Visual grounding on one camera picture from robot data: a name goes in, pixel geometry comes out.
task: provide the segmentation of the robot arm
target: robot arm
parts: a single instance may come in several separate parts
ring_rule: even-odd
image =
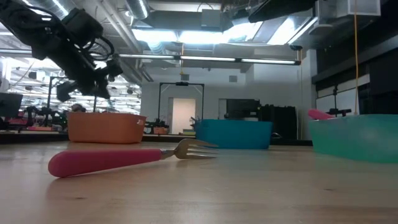
[[[109,99],[108,80],[114,80],[123,71],[112,43],[102,36],[103,27],[84,10],[74,8],[61,21],[45,9],[0,0],[0,22],[22,43],[32,47],[34,58],[48,57],[73,80],[57,87],[60,101],[69,100],[69,93],[76,89],[83,95]],[[107,54],[92,50],[98,39],[108,45]],[[107,66],[95,69],[95,60],[106,61]]]

